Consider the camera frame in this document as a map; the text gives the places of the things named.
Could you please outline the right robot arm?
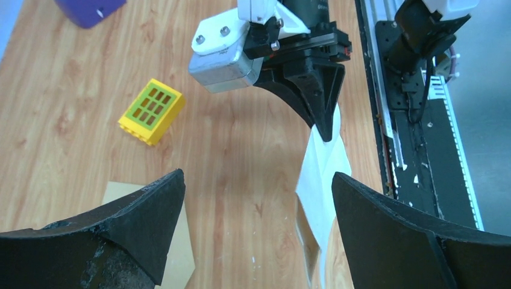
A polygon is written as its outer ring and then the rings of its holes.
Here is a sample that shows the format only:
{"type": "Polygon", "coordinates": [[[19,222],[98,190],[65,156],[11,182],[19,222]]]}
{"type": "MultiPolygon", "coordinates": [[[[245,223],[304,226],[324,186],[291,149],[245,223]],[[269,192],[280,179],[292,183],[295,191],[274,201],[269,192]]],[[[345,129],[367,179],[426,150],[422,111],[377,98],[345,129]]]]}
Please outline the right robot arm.
{"type": "MultiPolygon", "coordinates": [[[[244,53],[263,61],[255,86],[285,101],[328,142],[351,41],[330,20],[327,1],[283,1],[282,5],[303,21],[306,30],[278,39],[287,24],[281,16],[250,24],[244,53]]],[[[398,37],[387,55],[390,67],[398,73],[412,72],[421,60],[452,45],[455,32],[469,18],[464,11],[448,19],[443,8],[431,1],[404,1],[395,15],[398,37]]]]}

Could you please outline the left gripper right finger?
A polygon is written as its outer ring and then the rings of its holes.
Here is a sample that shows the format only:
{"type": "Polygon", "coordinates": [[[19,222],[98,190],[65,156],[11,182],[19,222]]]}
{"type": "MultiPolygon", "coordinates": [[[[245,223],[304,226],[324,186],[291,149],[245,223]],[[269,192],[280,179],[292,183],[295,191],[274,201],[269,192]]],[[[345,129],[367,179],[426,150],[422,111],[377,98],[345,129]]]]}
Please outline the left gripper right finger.
{"type": "Polygon", "coordinates": [[[510,237],[431,216],[341,172],[331,189],[355,288],[510,287],[510,237]]]}

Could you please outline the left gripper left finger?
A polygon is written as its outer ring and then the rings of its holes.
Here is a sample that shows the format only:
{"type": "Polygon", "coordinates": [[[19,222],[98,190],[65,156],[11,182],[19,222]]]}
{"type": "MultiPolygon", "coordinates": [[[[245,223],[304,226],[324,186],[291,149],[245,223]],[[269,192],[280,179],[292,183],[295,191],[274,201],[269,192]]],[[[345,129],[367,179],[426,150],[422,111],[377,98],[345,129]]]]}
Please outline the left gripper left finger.
{"type": "Polygon", "coordinates": [[[2,288],[154,288],[184,202],[181,169],[93,210],[1,234],[2,288]]]}

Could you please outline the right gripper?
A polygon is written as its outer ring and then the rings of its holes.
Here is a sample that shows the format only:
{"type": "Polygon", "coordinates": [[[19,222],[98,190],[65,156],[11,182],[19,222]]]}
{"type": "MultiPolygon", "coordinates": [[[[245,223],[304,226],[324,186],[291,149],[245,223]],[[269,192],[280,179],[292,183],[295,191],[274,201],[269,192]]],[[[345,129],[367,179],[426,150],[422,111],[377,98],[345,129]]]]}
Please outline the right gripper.
{"type": "Polygon", "coordinates": [[[308,33],[279,39],[284,20],[250,22],[242,37],[242,58],[261,72],[255,86],[278,96],[322,141],[333,138],[333,115],[345,76],[339,62],[351,59],[352,43],[336,22],[319,22],[308,33]],[[322,61],[306,61],[308,58],[322,61]]]}

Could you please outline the letter paper sheet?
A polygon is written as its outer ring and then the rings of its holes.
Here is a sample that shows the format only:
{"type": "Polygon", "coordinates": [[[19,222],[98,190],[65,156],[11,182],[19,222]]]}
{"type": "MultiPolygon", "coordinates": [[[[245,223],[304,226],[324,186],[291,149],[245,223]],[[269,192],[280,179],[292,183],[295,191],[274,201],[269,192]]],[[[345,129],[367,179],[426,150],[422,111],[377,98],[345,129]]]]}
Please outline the letter paper sheet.
{"type": "Polygon", "coordinates": [[[336,217],[333,176],[336,172],[352,173],[340,129],[340,108],[336,105],[331,141],[323,141],[316,125],[311,129],[295,190],[295,230],[303,247],[308,283],[312,284],[313,273],[318,268],[322,288],[325,288],[328,241],[336,217]]]}

